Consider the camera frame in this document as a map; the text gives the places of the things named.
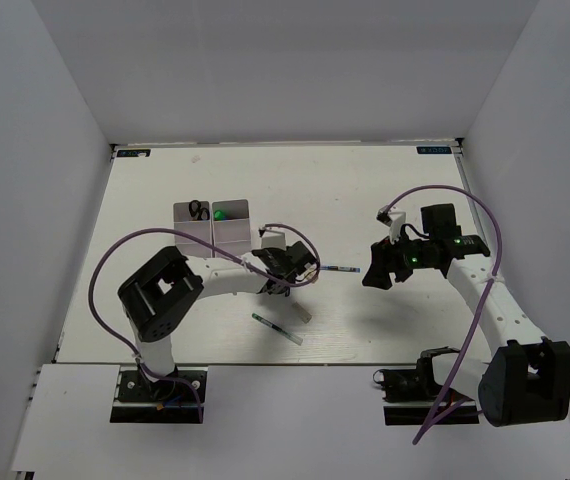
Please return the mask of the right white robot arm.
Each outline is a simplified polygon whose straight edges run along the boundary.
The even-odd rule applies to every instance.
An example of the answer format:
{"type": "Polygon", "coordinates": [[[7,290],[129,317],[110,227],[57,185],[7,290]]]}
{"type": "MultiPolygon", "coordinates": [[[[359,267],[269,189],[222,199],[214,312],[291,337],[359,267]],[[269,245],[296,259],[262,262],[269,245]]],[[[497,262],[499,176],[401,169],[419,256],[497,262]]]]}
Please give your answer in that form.
{"type": "Polygon", "coordinates": [[[479,315],[478,327],[492,355],[488,362],[467,358],[454,379],[433,363],[416,374],[418,390],[437,399],[452,387],[473,399],[495,427],[560,421],[570,403],[570,345],[553,341],[524,313],[506,285],[493,274],[490,250],[476,234],[463,234],[452,204],[421,210],[422,234],[410,238],[406,214],[381,209],[388,235],[371,247],[362,281],[388,290],[415,271],[435,269],[479,315]]]}

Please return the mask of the blue clear pen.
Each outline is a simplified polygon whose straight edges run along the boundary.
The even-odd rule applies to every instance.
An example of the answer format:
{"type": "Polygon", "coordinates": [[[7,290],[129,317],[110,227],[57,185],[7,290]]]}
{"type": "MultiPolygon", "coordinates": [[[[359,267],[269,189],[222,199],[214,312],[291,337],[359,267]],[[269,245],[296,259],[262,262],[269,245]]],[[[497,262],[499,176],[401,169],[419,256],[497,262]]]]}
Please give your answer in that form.
{"type": "Polygon", "coordinates": [[[359,267],[339,266],[339,265],[321,265],[320,269],[322,271],[333,271],[333,272],[343,272],[343,273],[360,273],[361,272],[361,269],[359,267]]]}

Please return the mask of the black handled scissors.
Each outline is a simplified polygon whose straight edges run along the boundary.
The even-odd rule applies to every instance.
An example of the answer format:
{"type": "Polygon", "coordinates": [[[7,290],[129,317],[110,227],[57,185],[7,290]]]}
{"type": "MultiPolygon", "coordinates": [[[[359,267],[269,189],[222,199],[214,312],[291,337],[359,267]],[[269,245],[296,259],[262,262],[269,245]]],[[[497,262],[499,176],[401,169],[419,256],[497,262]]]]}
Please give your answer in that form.
{"type": "Polygon", "coordinates": [[[189,202],[188,212],[193,221],[209,221],[211,219],[209,208],[199,200],[189,202]]]}

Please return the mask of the green cap black highlighter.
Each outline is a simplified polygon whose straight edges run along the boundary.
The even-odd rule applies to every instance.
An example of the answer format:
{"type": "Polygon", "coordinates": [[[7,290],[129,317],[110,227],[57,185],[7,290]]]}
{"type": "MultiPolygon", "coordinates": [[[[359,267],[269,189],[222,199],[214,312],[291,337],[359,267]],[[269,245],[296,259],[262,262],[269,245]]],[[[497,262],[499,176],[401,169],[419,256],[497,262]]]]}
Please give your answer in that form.
{"type": "Polygon", "coordinates": [[[226,221],[226,220],[229,220],[230,217],[226,212],[224,212],[222,210],[215,210],[214,215],[213,215],[213,219],[215,221],[226,221]]]}

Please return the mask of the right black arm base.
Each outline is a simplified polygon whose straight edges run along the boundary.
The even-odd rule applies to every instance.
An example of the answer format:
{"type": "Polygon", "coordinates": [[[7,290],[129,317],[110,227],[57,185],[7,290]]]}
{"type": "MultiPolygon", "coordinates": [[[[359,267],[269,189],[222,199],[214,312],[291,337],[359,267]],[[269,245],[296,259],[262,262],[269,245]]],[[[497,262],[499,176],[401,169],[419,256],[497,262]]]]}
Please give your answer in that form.
{"type": "MultiPolygon", "coordinates": [[[[440,386],[424,387],[420,384],[416,368],[378,369],[372,381],[383,393],[383,414],[386,426],[420,426],[440,391],[440,386]]],[[[439,404],[436,414],[465,398],[450,389],[439,404]]],[[[438,425],[479,424],[480,412],[473,400],[466,399],[453,413],[440,420],[438,425]]]]}

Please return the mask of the green gel pen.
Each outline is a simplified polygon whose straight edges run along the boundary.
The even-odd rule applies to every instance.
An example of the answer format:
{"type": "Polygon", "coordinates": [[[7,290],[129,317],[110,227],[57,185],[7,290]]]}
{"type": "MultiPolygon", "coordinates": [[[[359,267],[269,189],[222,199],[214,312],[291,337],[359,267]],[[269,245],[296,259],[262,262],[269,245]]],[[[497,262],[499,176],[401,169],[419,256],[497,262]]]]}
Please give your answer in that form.
{"type": "Polygon", "coordinates": [[[251,317],[256,320],[257,322],[261,323],[262,325],[270,328],[271,330],[275,331],[276,333],[278,333],[279,335],[281,335],[282,337],[288,339],[289,341],[293,342],[294,344],[301,346],[303,344],[303,339],[291,332],[288,332],[287,330],[284,330],[282,327],[274,324],[273,322],[271,322],[270,320],[256,314],[253,313],[251,315],[251,317]]]}

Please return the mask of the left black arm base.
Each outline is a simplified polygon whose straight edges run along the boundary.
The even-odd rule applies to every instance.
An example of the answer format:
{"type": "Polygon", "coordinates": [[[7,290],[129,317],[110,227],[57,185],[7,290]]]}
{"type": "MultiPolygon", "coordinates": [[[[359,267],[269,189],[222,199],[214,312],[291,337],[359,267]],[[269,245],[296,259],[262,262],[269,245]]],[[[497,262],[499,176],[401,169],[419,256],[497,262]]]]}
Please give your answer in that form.
{"type": "Polygon", "coordinates": [[[150,381],[139,369],[121,369],[110,413],[112,424],[200,424],[194,389],[205,411],[206,368],[177,369],[173,376],[190,384],[150,381]]]}

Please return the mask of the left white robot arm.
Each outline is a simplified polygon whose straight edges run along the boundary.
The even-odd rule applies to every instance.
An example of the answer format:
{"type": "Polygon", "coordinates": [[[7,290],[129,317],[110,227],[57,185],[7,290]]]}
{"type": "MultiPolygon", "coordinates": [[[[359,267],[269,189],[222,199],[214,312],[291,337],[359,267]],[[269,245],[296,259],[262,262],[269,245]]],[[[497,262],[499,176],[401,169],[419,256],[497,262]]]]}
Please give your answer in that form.
{"type": "Polygon", "coordinates": [[[142,387],[156,399],[174,392],[171,335],[196,301],[238,293],[287,296],[317,265],[300,241],[235,258],[185,256],[174,246],[161,249],[117,290],[143,364],[142,387]]]}

